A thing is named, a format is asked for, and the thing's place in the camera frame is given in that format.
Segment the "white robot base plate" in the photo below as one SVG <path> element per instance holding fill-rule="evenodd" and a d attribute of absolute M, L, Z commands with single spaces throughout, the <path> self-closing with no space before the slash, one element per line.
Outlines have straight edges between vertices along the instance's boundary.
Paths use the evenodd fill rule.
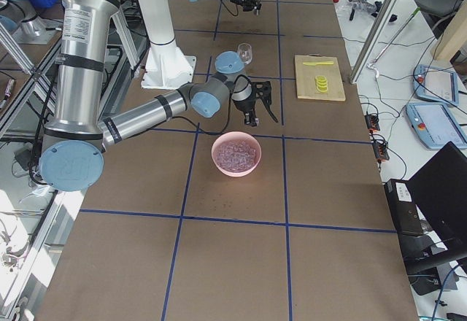
<path fill-rule="evenodd" d="M 144 69 L 142 87 L 173 90 L 193 81 L 196 56 L 185 55 L 175 42 L 151 44 Z"/>

